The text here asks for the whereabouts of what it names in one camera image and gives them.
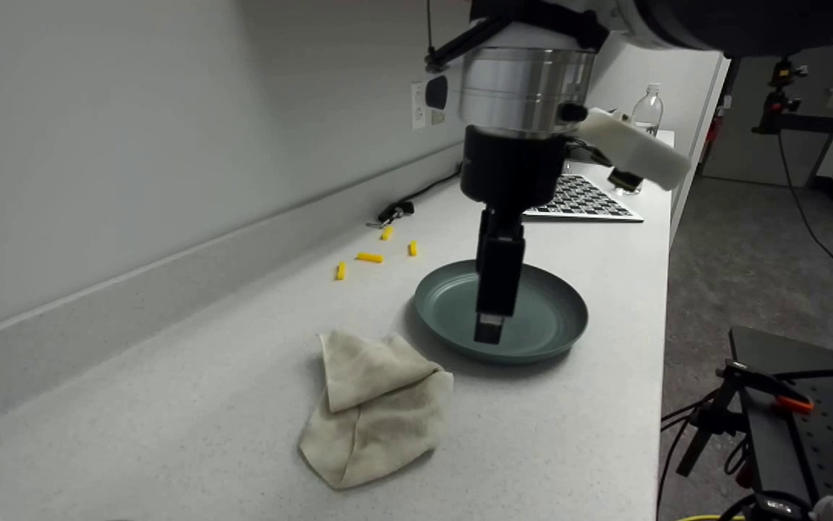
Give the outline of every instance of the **floor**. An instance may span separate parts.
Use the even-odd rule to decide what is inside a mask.
[[[815,192],[801,199],[833,248],[833,199]],[[672,248],[665,410],[718,386],[731,323],[833,348],[833,264],[807,236],[788,187],[697,180]],[[663,521],[724,513],[742,498],[724,474],[731,446],[714,439],[690,481],[668,478]]]

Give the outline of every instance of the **white countertop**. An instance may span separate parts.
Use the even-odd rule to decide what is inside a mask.
[[[480,206],[458,184],[421,199],[397,241],[335,236],[0,417],[0,521],[655,519],[672,196],[645,181],[629,206],[645,223],[526,223],[526,264],[591,306],[561,365],[494,370],[416,344],[458,381],[439,449],[409,472],[332,493],[305,467],[316,333],[413,338],[416,283],[475,258]],[[335,260],[363,248],[384,267],[350,264],[335,283]]]

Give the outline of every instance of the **gray floor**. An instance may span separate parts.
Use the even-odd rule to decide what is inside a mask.
[[[833,248],[833,199],[815,192],[801,196]],[[788,187],[701,180],[672,251],[665,410],[718,386],[731,323],[833,348],[833,264],[801,228]],[[742,498],[720,472],[731,446],[718,439],[690,481],[668,478],[663,521],[724,513]]]

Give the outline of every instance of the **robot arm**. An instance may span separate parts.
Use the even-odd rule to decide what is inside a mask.
[[[690,163],[616,116],[587,109],[591,60],[610,32],[636,45],[789,56],[833,43],[824,0],[475,0],[471,28],[428,53],[439,73],[464,56],[464,192],[483,203],[475,342],[502,342],[525,264],[520,215],[555,193],[567,142],[674,187]]]

